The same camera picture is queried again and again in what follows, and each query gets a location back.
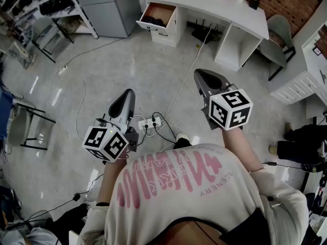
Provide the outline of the person's left forearm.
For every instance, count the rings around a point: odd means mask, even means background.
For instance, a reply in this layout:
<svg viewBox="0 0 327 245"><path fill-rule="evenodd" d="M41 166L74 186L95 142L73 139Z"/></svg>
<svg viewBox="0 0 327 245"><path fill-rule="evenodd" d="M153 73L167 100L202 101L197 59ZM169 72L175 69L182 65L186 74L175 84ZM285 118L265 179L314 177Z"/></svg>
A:
<svg viewBox="0 0 327 245"><path fill-rule="evenodd" d="M111 201L116 179L122 169L127 164L127 149L125 149L116 162L107 162L104 169L104 175L97 199L97 206L108 206Z"/></svg>

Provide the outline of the black router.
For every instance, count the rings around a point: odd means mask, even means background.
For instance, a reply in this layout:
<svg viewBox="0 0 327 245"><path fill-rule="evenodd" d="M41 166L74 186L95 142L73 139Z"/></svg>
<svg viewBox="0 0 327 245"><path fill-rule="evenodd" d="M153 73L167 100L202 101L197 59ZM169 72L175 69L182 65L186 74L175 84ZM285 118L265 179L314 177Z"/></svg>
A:
<svg viewBox="0 0 327 245"><path fill-rule="evenodd" d="M208 27L204 26L205 20L203 20L202 25L196 23L193 25L194 30L192 32L192 36L200 40L202 43L207 44L210 41L219 41L222 32L218 30L218 25L214 28L211 27L211 24Z"/></svg>

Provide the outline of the grey metal cabinet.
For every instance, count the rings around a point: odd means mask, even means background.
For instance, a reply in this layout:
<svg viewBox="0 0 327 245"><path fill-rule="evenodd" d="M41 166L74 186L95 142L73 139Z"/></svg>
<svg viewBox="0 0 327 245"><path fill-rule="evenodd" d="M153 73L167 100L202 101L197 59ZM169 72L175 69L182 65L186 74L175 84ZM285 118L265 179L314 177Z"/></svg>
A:
<svg viewBox="0 0 327 245"><path fill-rule="evenodd" d="M78 0L98 36L127 38L141 17L139 0Z"/></svg>

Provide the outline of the large white power strip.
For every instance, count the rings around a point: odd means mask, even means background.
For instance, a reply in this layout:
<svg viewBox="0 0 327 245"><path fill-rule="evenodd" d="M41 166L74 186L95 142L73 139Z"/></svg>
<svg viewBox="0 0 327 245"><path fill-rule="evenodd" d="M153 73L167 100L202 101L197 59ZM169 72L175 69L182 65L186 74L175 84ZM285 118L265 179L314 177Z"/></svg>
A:
<svg viewBox="0 0 327 245"><path fill-rule="evenodd" d="M149 118L149 119L142 119L138 122L138 127L140 130L152 129L154 127L158 128L161 126L161 120L159 117Z"/></svg>

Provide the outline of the person's black trousers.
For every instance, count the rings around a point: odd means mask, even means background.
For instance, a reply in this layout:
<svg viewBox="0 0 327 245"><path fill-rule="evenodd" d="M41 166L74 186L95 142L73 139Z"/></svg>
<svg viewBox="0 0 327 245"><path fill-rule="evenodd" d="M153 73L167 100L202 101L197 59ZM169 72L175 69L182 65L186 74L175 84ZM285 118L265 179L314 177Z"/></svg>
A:
<svg viewBox="0 0 327 245"><path fill-rule="evenodd" d="M190 141L186 138L179 138L177 140L177 142L175 143L173 149L182 149L182 148L186 148L186 147L189 147L189 146L192 146Z"/></svg>

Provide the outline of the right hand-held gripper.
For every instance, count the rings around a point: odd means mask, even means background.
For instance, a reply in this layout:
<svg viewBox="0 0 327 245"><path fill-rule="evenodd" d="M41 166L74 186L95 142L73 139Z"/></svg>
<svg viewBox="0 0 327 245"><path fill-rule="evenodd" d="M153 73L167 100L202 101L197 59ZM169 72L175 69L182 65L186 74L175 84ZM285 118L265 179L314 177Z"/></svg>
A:
<svg viewBox="0 0 327 245"><path fill-rule="evenodd" d="M201 111L212 130L228 131L248 123L253 102L243 89L221 92L230 82L224 76L202 68L194 71L194 80L199 93L208 96Z"/></svg>

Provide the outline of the person's cream printed shirt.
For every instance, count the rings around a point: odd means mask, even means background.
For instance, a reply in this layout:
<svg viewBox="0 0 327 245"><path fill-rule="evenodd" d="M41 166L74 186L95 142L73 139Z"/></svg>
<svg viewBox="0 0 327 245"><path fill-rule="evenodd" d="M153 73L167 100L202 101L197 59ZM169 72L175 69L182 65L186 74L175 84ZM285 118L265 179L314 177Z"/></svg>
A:
<svg viewBox="0 0 327 245"><path fill-rule="evenodd" d="M309 212L306 197L274 174L249 172L224 147L199 144L127 163L110 202L90 208L78 245L155 244L194 220L230 245L300 245Z"/></svg>

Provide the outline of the white drawer with brown inside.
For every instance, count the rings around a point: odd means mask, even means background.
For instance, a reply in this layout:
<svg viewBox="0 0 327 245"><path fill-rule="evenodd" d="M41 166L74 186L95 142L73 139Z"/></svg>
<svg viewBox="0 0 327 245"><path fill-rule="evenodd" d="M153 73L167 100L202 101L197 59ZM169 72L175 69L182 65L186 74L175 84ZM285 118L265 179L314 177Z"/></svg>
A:
<svg viewBox="0 0 327 245"><path fill-rule="evenodd" d="M136 23L143 29L148 31L157 31L163 35L172 34L175 32L177 8L171 5L150 3L142 14L141 18ZM144 16L152 16L163 20L166 27L157 26L151 23L143 22Z"/></svg>

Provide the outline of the white shelf rack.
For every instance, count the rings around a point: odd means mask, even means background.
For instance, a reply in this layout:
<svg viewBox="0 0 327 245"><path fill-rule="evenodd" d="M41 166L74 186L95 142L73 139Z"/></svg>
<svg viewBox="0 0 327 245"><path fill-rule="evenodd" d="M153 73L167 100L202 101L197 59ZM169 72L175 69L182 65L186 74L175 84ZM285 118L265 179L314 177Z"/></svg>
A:
<svg viewBox="0 0 327 245"><path fill-rule="evenodd" d="M0 0L0 11L12 19L21 33L40 18L59 23L76 16L80 20L77 33L99 37L78 0Z"/></svg>

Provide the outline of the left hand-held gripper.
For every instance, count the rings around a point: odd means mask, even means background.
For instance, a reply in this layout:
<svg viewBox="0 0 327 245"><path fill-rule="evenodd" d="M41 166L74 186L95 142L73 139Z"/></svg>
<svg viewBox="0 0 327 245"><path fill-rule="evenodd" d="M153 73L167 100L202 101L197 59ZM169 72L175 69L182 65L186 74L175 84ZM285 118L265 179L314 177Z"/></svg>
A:
<svg viewBox="0 0 327 245"><path fill-rule="evenodd" d="M109 107L109 120L97 118L88 127L82 147L94 157L116 162L123 151L137 150L139 134L130 125L134 116L135 93L126 89Z"/></svg>

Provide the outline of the person's right forearm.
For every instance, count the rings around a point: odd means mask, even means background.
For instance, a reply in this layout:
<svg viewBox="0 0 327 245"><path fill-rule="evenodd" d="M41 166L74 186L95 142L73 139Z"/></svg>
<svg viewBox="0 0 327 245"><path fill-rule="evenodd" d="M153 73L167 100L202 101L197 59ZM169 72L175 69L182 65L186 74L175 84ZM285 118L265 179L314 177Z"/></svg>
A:
<svg viewBox="0 0 327 245"><path fill-rule="evenodd" d="M264 168L240 128L222 131L222 136L225 148L237 156L248 172Z"/></svg>

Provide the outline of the grey-green chair with black legs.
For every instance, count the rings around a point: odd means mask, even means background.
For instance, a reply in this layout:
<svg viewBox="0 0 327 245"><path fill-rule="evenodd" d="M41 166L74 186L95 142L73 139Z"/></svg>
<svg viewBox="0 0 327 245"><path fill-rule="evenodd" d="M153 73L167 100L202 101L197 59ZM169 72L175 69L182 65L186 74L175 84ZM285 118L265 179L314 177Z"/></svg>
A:
<svg viewBox="0 0 327 245"><path fill-rule="evenodd" d="M32 25L31 43L53 63L56 63L54 55L59 55L57 47L68 41L74 43L64 28L66 20L66 17L40 18Z"/></svg>
<svg viewBox="0 0 327 245"><path fill-rule="evenodd" d="M268 34L272 37L263 39L255 52L278 66L277 70L268 78L270 82L295 56L296 50L292 41L291 27L288 20L279 14L267 20Z"/></svg>
<svg viewBox="0 0 327 245"><path fill-rule="evenodd" d="M35 107L30 107L20 103L15 103L13 106L17 108L17 115L12 119L7 133L7 141L9 145L14 147L20 146L29 149L47 151L48 148L28 144L28 141L41 140L39 136L32 138L28 137L32 119L34 116L37 116L53 124L56 122L46 117L45 111Z"/></svg>

